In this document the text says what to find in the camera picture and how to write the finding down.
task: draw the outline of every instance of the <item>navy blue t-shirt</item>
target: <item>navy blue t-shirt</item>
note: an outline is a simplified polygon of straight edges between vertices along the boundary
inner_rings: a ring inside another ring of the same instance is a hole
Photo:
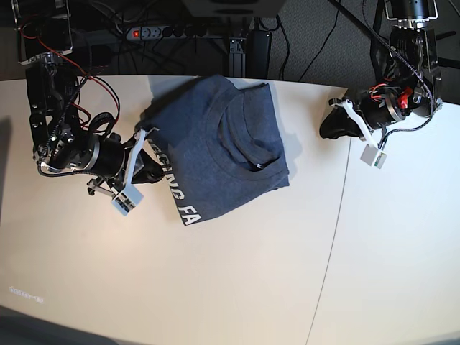
[[[155,128],[148,142],[185,225],[289,185],[267,84],[238,90],[220,75],[195,80],[174,101],[146,111],[139,125]]]

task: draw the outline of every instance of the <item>floor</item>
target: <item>floor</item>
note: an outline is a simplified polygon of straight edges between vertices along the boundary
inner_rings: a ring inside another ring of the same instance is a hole
[[[460,0],[452,0],[460,6]],[[360,19],[361,2],[341,0],[342,4]],[[373,19],[377,2],[369,1],[368,18]],[[448,1],[438,1],[439,18],[431,22],[436,33],[457,31],[458,35],[438,41],[438,56],[460,60],[460,16],[452,9]],[[321,48],[326,35],[332,28],[336,10],[327,0],[287,0],[280,17],[289,37],[291,52],[285,70],[285,80],[298,81],[305,67],[310,63]],[[0,17],[3,25],[7,25],[8,16]],[[274,19],[266,19],[266,24],[274,24]],[[383,20],[382,33],[390,31],[390,23]],[[374,73],[369,59],[369,40],[347,18],[339,15],[337,26],[329,38],[323,52],[305,74],[302,82],[316,83],[347,88],[368,88],[374,85]],[[0,47],[4,53],[0,59],[0,80],[24,78],[24,68],[16,62],[16,40],[12,23],[8,27],[0,27]],[[168,54],[175,42],[162,42],[163,54]],[[269,79],[277,80],[280,66],[286,56],[286,42],[279,30],[273,35],[272,53],[270,58]],[[172,74],[209,75],[222,73],[224,59],[218,50],[207,42],[184,42],[176,52],[175,59],[186,65],[170,64],[167,70],[158,70],[151,61],[134,56],[137,72],[130,54],[124,54],[114,61],[103,74]],[[442,68],[443,92],[445,102],[460,104],[460,93],[456,86],[460,80],[460,71],[453,68]]]

